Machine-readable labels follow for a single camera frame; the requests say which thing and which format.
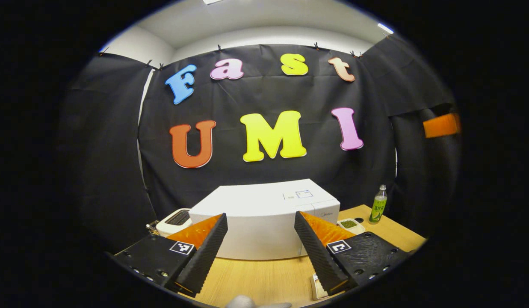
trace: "white wall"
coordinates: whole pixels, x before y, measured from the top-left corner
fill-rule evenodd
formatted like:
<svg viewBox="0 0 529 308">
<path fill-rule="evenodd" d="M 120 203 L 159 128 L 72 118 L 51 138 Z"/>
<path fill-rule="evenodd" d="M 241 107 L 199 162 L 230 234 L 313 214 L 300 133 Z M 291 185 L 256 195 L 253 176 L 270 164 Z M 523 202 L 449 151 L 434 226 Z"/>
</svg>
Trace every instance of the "white wall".
<svg viewBox="0 0 529 308">
<path fill-rule="evenodd" d="M 159 68 L 160 63 L 170 64 L 174 56 L 174 48 L 171 45 L 139 26 L 130 27 L 120 33 L 106 43 L 100 52 L 107 47 L 106 53 L 126 56 L 143 63 L 152 59 L 151 65 L 155 68 Z"/>
<path fill-rule="evenodd" d="M 225 49 L 257 44 L 313 46 L 315 42 L 317 42 L 319 47 L 334 49 L 345 53 L 350 53 L 353 50 L 356 55 L 359 55 L 359 52 L 364 53 L 374 45 L 368 41 L 340 33 L 306 27 L 259 27 L 223 33 L 180 47 L 175 51 L 168 63 L 217 50 L 218 44 L 221 45 L 221 48 Z"/>
</svg>

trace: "bottle label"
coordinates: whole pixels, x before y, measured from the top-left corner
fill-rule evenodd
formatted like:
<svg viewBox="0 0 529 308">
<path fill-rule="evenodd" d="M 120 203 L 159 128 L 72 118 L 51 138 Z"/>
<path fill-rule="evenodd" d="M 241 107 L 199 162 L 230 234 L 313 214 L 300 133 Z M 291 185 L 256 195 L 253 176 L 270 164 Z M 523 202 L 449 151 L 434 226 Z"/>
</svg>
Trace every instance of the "bottle label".
<svg viewBox="0 0 529 308">
<path fill-rule="evenodd" d="M 378 222 L 380 220 L 382 213 L 384 212 L 384 208 L 386 207 L 386 201 L 387 198 L 374 199 L 374 202 L 372 203 L 372 210 L 370 211 L 370 222 Z"/>
</svg>

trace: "orange letter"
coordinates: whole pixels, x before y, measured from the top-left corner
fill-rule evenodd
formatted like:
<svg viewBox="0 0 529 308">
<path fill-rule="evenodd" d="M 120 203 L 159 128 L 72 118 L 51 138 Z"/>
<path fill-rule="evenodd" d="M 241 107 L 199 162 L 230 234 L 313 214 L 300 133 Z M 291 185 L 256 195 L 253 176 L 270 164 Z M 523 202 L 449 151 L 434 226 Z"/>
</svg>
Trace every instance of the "orange letter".
<svg viewBox="0 0 529 308">
<path fill-rule="evenodd" d="M 343 80 L 346 80 L 349 82 L 356 80 L 356 78 L 352 74 L 348 74 L 348 71 L 346 70 L 346 68 L 350 67 L 348 63 L 342 62 L 340 58 L 335 57 L 335 58 L 329 59 L 329 61 L 327 62 L 329 62 L 330 64 L 334 66 L 334 69 L 337 71 L 338 76 L 340 76 L 340 78 L 342 78 Z"/>
<path fill-rule="evenodd" d="M 211 130 L 217 123 L 215 121 L 201 121 L 196 123 L 196 128 L 200 131 L 200 154 L 196 156 L 188 155 L 186 151 L 186 134 L 190 131 L 190 125 L 181 124 L 173 126 L 169 133 L 172 140 L 173 160 L 183 168 L 200 168 L 211 159 L 213 154 L 213 140 Z"/>
</svg>

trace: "white box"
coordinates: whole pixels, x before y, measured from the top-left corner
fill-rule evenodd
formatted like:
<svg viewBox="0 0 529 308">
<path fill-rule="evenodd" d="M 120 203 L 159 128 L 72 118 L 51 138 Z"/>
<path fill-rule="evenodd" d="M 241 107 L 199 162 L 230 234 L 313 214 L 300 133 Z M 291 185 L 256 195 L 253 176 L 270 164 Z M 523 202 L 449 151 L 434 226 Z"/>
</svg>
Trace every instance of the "white box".
<svg viewBox="0 0 529 308">
<path fill-rule="evenodd" d="M 221 186 L 190 209 L 196 224 L 226 213 L 228 232 L 217 257 L 272 260 L 306 255 L 294 230 L 295 212 L 336 224 L 340 202 L 310 179 Z"/>
</svg>

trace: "blue letter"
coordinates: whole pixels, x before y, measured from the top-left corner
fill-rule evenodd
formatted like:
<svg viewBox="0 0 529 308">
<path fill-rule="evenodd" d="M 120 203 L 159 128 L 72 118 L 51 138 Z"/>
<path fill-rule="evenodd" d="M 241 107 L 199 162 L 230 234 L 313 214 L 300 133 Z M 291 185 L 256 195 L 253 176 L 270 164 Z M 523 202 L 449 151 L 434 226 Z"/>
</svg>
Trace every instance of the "blue letter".
<svg viewBox="0 0 529 308">
<path fill-rule="evenodd" d="M 194 89 L 187 88 L 185 84 L 194 84 L 194 76 L 192 76 L 192 74 L 189 72 L 194 72 L 195 70 L 196 66 L 194 64 L 190 64 L 186 68 L 183 68 L 173 76 L 169 77 L 168 80 L 165 80 L 165 84 L 169 84 L 171 90 L 173 90 L 173 95 L 175 95 L 173 103 L 175 105 L 178 105 L 185 98 L 194 93 Z"/>
</svg>

